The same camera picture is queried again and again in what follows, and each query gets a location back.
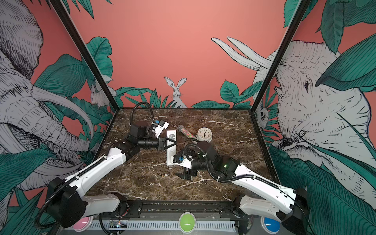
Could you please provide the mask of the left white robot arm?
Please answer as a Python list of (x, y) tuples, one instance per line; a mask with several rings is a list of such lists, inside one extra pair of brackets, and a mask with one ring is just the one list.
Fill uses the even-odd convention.
[(95, 214), (114, 213), (116, 217), (123, 217), (128, 213), (127, 199), (120, 193), (94, 197), (87, 197), (86, 193), (109, 172), (137, 155), (140, 149), (164, 151), (176, 145), (175, 140), (160, 136), (169, 126), (164, 120), (134, 122), (130, 116), (129, 125), (126, 136), (112, 143), (104, 155), (75, 174), (50, 182), (46, 201), (34, 220), (36, 229), (55, 225), (67, 228)]

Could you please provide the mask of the white remote control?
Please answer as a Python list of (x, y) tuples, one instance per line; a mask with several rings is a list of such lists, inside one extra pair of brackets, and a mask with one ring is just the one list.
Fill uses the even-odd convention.
[(166, 165), (171, 166), (174, 164), (174, 155), (176, 154), (176, 141), (177, 141), (177, 131), (176, 130), (167, 130), (166, 136), (169, 139), (174, 140), (174, 142), (167, 140), (167, 146), (173, 145), (166, 150)]

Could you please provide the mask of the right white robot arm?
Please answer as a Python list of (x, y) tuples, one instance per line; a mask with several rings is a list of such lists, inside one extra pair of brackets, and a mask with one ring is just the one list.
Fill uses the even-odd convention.
[(292, 189), (272, 182), (250, 170), (240, 161), (219, 154), (207, 141), (191, 143), (177, 151), (171, 144), (166, 151), (170, 165), (184, 168), (181, 179), (191, 180), (199, 170), (207, 170), (218, 183), (233, 183), (255, 194), (246, 195), (233, 201), (235, 214), (259, 215), (274, 219), (295, 235), (307, 234), (309, 226), (308, 192), (303, 188)]

